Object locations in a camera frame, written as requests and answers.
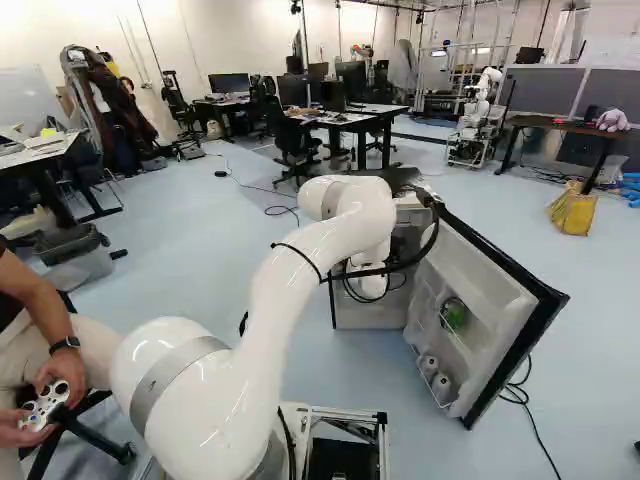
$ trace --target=pants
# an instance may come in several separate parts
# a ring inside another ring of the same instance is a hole
[[[109,364],[120,337],[108,327],[79,315],[71,315],[73,329],[82,345],[87,386],[109,390]],[[0,349],[0,409],[16,408],[16,390],[32,383],[38,369],[49,359],[49,344],[31,324]],[[17,449],[0,449],[2,480],[23,480]]]

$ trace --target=fridge door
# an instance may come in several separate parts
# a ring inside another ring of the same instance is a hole
[[[529,271],[451,214],[434,207],[439,233],[414,277],[405,337],[418,351],[418,368],[435,357],[449,388],[434,392],[440,407],[467,429],[484,414],[569,297]],[[422,244],[431,236],[431,225]],[[466,306],[464,321],[445,315],[451,302]]]

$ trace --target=wristwatch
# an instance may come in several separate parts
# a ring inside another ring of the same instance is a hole
[[[59,342],[51,345],[51,348],[49,348],[49,355],[53,355],[61,348],[80,348],[80,340],[78,340],[78,337],[65,337]]]

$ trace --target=game controller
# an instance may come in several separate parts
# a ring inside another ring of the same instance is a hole
[[[45,385],[37,400],[30,400],[22,405],[31,413],[18,422],[20,430],[37,433],[50,423],[50,418],[69,398],[69,384],[64,380],[56,380]]]

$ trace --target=wheel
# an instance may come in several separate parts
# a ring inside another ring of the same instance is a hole
[[[138,452],[136,451],[136,446],[132,442],[127,442],[124,445],[124,448],[125,448],[124,455],[122,455],[118,459],[118,463],[120,463],[120,465],[128,465],[138,455]]]

